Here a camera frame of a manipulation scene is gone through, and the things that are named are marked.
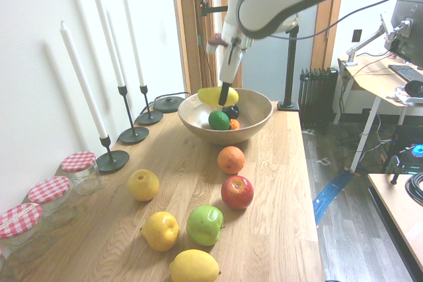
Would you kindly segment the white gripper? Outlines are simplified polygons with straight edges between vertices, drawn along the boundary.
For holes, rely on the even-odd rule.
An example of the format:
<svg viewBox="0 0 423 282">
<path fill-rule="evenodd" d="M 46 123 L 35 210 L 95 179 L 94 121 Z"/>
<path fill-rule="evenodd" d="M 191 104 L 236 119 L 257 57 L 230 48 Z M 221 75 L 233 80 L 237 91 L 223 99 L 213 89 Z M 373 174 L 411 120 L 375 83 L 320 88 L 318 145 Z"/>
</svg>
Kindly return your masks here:
<svg viewBox="0 0 423 282">
<path fill-rule="evenodd" d="M 230 83 L 234 81 L 242 56 L 252 46 L 253 39 L 243 34 L 236 24 L 230 24 L 226 20 L 223 23 L 221 39 L 227 44 L 227 47 L 219 74 L 222 86 L 218 104 L 224 106 L 231 87 Z"/>
</svg>

